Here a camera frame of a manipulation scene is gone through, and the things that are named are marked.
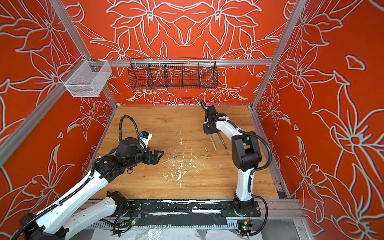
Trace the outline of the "green pen body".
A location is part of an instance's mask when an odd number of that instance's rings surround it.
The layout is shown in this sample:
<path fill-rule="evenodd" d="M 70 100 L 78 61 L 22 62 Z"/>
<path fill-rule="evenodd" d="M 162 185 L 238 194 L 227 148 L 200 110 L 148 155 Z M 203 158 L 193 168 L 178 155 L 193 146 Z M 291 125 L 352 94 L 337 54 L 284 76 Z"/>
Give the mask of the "green pen body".
<path fill-rule="evenodd" d="M 218 137 L 219 137 L 219 139 L 220 139 L 222 145 L 224 146 L 224 148 L 227 149 L 227 145 L 226 145 L 226 143 L 224 142 L 224 139 L 223 139 L 221 133 L 219 132 L 219 133 L 217 133 L 217 135 L 218 135 Z"/>

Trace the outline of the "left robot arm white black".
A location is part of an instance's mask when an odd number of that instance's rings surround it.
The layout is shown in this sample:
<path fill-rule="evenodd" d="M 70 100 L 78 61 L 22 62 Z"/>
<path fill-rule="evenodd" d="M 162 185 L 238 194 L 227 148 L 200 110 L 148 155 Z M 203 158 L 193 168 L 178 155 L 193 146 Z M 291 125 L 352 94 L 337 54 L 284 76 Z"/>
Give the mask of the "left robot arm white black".
<path fill-rule="evenodd" d="M 91 170 L 67 193 L 36 214 L 27 213 L 20 220 L 21 228 L 14 235 L 17 240 L 69 240 L 77 233 L 106 217 L 120 215 L 129 209 L 120 192 L 112 192 L 101 202 L 76 214 L 90 197 L 140 163 L 156 165 L 163 151 L 151 151 L 147 138 L 125 138 L 107 155 L 95 159 Z"/>

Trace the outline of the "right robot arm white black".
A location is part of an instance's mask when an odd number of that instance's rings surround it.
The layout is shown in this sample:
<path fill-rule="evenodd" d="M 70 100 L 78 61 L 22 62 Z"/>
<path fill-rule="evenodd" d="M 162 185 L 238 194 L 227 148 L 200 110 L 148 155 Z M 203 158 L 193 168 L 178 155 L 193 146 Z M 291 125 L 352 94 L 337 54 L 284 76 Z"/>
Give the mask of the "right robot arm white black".
<path fill-rule="evenodd" d="M 204 101 L 200 101 L 200 104 L 205 111 L 204 133 L 223 133 L 231 140 L 232 160 L 238 169 L 233 205 L 235 212 L 244 216 L 254 207 L 254 198 L 251 195 L 254 175 L 252 170 L 256 169 L 262 160 L 259 140 L 254 132 L 239 128 L 226 114 L 218 113 L 214 106 L 208 106 Z"/>

